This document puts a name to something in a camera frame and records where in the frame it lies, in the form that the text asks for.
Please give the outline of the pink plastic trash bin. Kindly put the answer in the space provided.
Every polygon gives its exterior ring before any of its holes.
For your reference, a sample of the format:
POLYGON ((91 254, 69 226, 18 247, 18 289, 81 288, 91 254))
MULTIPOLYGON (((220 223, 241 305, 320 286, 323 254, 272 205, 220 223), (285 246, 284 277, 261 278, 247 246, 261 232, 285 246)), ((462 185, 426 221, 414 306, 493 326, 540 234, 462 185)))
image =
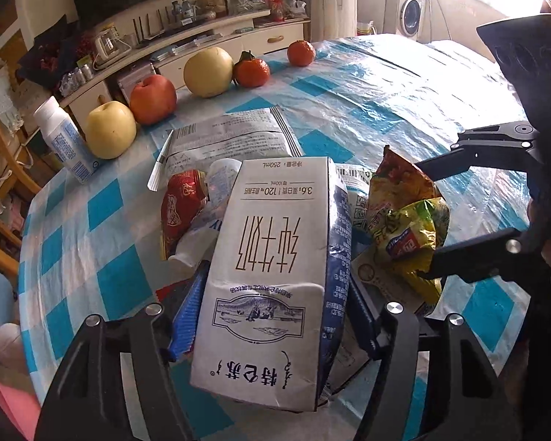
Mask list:
POLYGON ((40 405, 34 395, 0 382, 0 408, 26 440, 35 439, 40 405))

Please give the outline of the yellow red snack bag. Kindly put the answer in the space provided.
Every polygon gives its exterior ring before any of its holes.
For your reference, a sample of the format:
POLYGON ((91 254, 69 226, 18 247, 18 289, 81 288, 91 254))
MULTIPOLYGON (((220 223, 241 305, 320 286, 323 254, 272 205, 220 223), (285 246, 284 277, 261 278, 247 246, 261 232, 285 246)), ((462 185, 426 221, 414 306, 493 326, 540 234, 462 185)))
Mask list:
POLYGON ((395 301, 429 315, 442 285, 426 273, 449 224, 450 209, 436 183, 385 146, 369 183, 365 233, 371 245, 353 260, 354 278, 373 291, 378 304, 395 301))

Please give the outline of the white blue milk carton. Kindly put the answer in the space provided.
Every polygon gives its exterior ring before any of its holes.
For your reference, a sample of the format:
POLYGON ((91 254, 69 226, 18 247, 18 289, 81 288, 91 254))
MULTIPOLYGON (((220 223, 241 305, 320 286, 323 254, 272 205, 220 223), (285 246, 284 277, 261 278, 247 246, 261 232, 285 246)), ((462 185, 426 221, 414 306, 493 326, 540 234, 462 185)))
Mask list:
POLYGON ((347 190, 330 158, 245 161, 205 286, 192 384, 314 410, 342 339, 351 231, 347 190))

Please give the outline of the red wrapper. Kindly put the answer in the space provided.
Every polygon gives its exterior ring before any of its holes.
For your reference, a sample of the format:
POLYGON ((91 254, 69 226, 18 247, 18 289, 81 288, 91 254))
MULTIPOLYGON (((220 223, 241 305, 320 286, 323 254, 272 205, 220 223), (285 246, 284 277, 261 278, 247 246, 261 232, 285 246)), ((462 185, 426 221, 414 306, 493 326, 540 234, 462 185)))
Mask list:
POLYGON ((207 196, 206 173, 203 171, 188 169, 170 177, 160 211, 163 260, 175 253, 179 240, 206 205, 207 196))

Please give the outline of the white printed foil packet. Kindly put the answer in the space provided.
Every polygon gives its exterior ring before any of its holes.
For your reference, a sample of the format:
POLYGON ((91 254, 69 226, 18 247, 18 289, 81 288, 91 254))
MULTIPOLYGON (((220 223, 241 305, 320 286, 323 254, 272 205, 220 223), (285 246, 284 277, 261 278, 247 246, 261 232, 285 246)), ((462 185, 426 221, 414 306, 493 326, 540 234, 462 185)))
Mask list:
POLYGON ((171 176, 188 169, 206 172, 223 158, 245 161, 301 156, 298 138, 277 105, 231 112, 172 129, 157 155, 147 188, 156 192, 171 176))

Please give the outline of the white washing machine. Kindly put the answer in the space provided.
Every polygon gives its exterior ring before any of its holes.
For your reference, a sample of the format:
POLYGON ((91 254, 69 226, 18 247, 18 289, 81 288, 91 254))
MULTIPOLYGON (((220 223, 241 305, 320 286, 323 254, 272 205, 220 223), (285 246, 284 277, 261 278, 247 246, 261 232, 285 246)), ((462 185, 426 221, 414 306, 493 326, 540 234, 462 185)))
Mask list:
POLYGON ((399 0, 397 33, 417 41, 423 26, 426 0, 399 0))

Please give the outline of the blue white checkered tablecloth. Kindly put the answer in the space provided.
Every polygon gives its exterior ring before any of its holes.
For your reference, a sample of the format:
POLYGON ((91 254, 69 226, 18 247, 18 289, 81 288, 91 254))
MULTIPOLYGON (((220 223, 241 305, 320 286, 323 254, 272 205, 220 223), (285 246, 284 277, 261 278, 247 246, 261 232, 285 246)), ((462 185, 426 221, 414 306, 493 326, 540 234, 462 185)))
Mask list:
MULTIPOLYGON (((315 61, 298 69, 285 51, 267 56, 270 81, 215 98, 179 93, 176 115, 141 129, 118 159, 86 184, 61 170, 33 198, 19 257, 21 337, 42 404, 74 333, 91 313, 133 315, 174 281, 160 258, 162 194, 146 188, 170 129, 226 112, 281 107, 305 155, 375 169, 386 144, 411 161, 446 153, 459 132, 525 119, 512 88, 488 59, 453 41, 423 45, 377 35, 317 43, 315 61)), ((451 209, 447 244, 527 225, 526 177, 475 168, 439 182, 451 209)), ((433 315, 464 316, 491 364, 509 358, 529 295, 500 278, 467 285, 451 277, 433 315)), ((350 440, 377 375, 365 366, 316 412, 292 414, 244 405, 189 385, 190 366, 172 379, 203 440, 350 440)))

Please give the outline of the small orange tangerine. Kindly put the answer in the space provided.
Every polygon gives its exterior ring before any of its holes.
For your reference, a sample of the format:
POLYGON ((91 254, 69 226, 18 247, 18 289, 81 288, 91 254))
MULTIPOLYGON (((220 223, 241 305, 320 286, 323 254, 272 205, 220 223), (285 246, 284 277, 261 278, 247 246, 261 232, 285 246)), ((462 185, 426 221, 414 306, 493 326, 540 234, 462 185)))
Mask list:
POLYGON ((314 61, 315 55, 315 48, 308 41, 296 40, 288 46, 288 61, 295 67, 309 66, 314 61))

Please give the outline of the wooden chair with cloth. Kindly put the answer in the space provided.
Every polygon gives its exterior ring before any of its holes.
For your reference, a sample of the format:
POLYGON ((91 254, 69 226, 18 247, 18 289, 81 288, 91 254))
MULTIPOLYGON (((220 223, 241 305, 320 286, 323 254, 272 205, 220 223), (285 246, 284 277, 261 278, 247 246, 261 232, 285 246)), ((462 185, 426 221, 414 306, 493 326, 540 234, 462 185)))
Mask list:
POLYGON ((8 69, 3 67, 0 69, 0 198, 18 188, 22 197, 31 201, 42 189, 28 173, 33 158, 19 134, 23 125, 14 105, 8 69))

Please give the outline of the white blue plastic bottle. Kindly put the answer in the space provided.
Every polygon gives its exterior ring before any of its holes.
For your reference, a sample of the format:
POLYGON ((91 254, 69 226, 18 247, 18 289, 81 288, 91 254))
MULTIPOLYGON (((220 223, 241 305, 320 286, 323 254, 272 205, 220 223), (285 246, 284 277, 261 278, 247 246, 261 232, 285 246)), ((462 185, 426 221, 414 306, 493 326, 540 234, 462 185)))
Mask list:
POLYGON ((33 117, 44 142, 63 166, 80 183, 85 183, 98 170, 101 162, 90 151, 69 114, 55 97, 49 97, 35 110, 33 117))

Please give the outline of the small yellow pear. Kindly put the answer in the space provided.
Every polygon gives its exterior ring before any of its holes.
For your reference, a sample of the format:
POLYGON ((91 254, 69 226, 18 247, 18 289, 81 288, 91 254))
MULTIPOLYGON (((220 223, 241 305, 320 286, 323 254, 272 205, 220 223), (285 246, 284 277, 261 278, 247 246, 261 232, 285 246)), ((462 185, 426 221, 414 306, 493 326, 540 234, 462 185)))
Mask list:
POLYGON ((94 108, 87 117, 84 134, 91 152, 98 158, 111 160, 131 146, 137 123, 130 108, 119 101, 108 101, 94 108))

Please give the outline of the orange tangerine with leaf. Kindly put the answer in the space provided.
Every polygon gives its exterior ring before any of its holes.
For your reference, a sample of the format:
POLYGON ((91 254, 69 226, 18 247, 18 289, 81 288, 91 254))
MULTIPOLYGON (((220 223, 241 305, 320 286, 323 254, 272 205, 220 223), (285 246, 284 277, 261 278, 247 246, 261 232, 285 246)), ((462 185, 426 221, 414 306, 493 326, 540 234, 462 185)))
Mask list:
POLYGON ((270 79, 270 67, 250 51, 243 51, 233 68, 233 80, 242 88, 252 89, 263 86, 270 79))

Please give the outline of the red apple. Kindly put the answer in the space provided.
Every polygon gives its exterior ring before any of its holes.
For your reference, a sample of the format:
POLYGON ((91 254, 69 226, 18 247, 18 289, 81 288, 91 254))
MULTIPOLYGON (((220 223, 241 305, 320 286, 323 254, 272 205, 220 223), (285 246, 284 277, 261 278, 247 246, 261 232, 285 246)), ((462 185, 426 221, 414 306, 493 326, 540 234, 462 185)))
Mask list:
POLYGON ((130 96, 129 108, 140 125, 155 125, 177 107, 174 85, 161 75, 152 75, 138 83, 130 96))

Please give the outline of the large yellow pear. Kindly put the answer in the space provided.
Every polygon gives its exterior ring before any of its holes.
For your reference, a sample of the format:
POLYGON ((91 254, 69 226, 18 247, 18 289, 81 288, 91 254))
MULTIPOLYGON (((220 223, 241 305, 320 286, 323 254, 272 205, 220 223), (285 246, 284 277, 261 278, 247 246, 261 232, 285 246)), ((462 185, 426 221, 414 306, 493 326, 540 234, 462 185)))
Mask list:
POLYGON ((234 62, 230 54, 211 47, 196 53, 184 67, 184 82, 199 98, 214 98, 228 90, 233 77, 234 62))

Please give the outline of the dark flower bouquet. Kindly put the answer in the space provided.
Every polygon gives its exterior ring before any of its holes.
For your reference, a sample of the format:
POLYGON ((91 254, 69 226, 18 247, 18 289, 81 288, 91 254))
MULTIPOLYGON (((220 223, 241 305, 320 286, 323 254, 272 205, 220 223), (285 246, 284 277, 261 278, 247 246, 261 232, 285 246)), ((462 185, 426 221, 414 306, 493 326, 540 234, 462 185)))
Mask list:
POLYGON ((32 49, 18 60, 15 76, 51 92, 58 90, 63 76, 77 67, 77 62, 92 54, 92 42, 81 32, 77 21, 63 15, 33 40, 32 49))

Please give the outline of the electric kettle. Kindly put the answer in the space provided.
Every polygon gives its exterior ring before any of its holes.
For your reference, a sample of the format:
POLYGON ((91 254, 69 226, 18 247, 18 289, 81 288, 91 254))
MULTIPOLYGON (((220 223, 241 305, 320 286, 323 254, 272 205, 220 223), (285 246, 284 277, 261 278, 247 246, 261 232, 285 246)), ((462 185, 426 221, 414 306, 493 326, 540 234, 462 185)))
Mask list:
POLYGON ((96 54, 94 66, 98 69, 132 50, 132 47, 120 38, 114 24, 107 25, 97 33, 93 44, 96 54))

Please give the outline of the cream TV cabinet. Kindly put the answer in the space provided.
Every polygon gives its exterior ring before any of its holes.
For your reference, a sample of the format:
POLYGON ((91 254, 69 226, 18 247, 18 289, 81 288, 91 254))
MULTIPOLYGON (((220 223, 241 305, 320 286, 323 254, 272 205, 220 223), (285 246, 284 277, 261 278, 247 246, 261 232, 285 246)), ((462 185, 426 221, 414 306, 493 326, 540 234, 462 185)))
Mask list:
POLYGON ((132 49, 112 60, 94 77, 74 93, 64 98, 60 105, 84 123, 87 114, 98 105, 111 101, 112 84, 116 77, 142 61, 149 62, 159 52, 175 47, 177 52, 153 64, 155 71, 168 78, 175 88, 184 86, 183 69, 189 58, 197 52, 218 46, 227 51, 234 61, 243 51, 256 56, 285 49, 296 40, 305 37, 309 18, 292 18, 284 22, 266 22, 267 10, 209 20, 191 29, 159 38, 140 49, 132 49))

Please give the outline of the wifi router with antennas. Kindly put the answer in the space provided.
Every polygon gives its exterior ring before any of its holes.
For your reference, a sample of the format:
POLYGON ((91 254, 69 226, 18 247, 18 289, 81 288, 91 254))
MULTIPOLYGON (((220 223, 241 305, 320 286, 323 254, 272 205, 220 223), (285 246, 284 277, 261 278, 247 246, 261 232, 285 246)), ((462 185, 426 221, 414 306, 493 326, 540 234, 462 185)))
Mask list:
POLYGON ((193 29, 199 21, 196 18, 179 20, 165 7, 153 13, 146 13, 132 19, 136 48, 144 48, 160 38, 173 36, 185 30, 193 29))

